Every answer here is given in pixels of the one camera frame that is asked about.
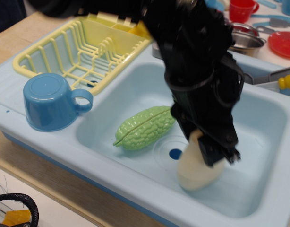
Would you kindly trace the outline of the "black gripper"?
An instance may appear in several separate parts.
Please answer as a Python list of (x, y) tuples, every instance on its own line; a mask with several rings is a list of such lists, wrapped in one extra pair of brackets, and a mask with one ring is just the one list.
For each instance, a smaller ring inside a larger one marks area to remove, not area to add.
[(240, 160), (231, 111), (239, 101), (243, 73), (228, 48), (232, 29), (222, 14), (161, 14), (156, 41), (165, 63), (165, 80), (172, 92), (172, 116), (185, 138), (200, 130), (199, 148), (208, 167), (226, 159)]

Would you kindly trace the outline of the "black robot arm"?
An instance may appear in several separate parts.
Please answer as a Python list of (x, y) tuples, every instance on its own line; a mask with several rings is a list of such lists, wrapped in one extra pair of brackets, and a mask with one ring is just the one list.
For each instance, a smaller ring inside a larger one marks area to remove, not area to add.
[(239, 101), (244, 74), (229, 47), (232, 28), (222, 13), (203, 0), (32, 0), (49, 17), (67, 18), (100, 12), (142, 21), (157, 42), (165, 81), (174, 100), (172, 116), (184, 135), (199, 129), (200, 152), (213, 166), (222, 158), (239, 160), (231, 111)]

